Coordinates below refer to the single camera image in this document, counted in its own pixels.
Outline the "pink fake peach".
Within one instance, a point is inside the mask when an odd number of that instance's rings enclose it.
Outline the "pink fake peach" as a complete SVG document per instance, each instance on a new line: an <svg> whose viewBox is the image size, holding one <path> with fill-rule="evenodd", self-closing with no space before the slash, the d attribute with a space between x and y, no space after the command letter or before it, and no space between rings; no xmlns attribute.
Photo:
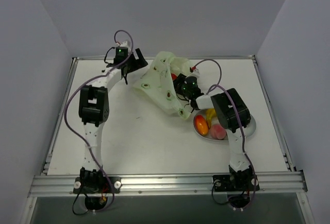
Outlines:
<svg viewBox="0 0 330 224"><path fill-rule="evenodd" d="M210 135L213 139L223 140L226 137L226 130L220 124L214 124L210 128Z"/></svg>

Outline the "yellow fake banana bunch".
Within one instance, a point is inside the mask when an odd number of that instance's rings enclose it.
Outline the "yellow fake banana bunch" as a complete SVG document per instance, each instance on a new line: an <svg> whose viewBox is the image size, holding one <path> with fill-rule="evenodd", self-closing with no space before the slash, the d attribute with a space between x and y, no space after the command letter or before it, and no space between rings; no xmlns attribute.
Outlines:
<svg viewBox="0 0 330 224"><path fill-rule="evenodd" d="M212 126L212 119L214 117L217 117L215 109L207 109L206 110L206 122L207 122L207 125L208 125L209 129Z"/></svg>

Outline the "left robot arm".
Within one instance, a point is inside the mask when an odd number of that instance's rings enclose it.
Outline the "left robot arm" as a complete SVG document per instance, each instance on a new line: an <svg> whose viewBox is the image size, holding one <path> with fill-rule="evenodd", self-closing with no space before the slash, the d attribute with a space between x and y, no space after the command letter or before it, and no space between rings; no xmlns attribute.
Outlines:
<svg viewBox="0 0 330 224"><path fill-rule="evenodd" d="M85 156L80 178L93 193L103 189L106 177L102 162L102 132L110 115L109 91L127 75L148 65L141 50L129 53L128 46L115 48L115 57L102 70L101 77L82 87L79 94L78 114L85 130Z"/></svg>

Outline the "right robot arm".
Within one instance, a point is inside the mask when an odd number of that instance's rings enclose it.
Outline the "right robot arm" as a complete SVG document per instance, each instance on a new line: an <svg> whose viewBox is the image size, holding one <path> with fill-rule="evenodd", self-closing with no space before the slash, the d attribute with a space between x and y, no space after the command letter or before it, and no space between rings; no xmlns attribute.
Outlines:
<svg viewBox="0 0 330 224"><path fill-rule="evenodd" d="M226 131L229 143L229 183L241 189L247 183L257 184L257 176L251 159L245 150L245 128L251 123L250 111L236 89L226 90L218 84L212 88L222 92L210 95L211 89L203 94L195 76L180 74L173 80L174 90L189 102L192 110L213 109L220 126Z"/></svg>

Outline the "orange fake fruit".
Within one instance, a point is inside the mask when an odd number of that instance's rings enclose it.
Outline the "orange fake fruit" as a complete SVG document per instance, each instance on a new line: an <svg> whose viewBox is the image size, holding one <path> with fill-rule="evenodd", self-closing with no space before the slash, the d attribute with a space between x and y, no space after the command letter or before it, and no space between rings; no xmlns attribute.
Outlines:
<svg viewBox="0 0 330 224"><path fill-rule="evenodd" d="M202 115L197 115L195 117L194 125L200 135L206 136L208 134L208 124Z"/></svg>

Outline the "red fake apple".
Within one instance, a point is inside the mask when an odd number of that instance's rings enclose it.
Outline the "red fake apple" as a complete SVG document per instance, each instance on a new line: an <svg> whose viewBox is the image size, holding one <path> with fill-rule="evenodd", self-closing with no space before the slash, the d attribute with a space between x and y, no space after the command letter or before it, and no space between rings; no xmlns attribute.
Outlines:
<svg viewBox="0 0 330 224"><path fill-rule="evenodd" d="M174 81L177 78L177 76L175 74L171 73L171 78Z"/></svg>

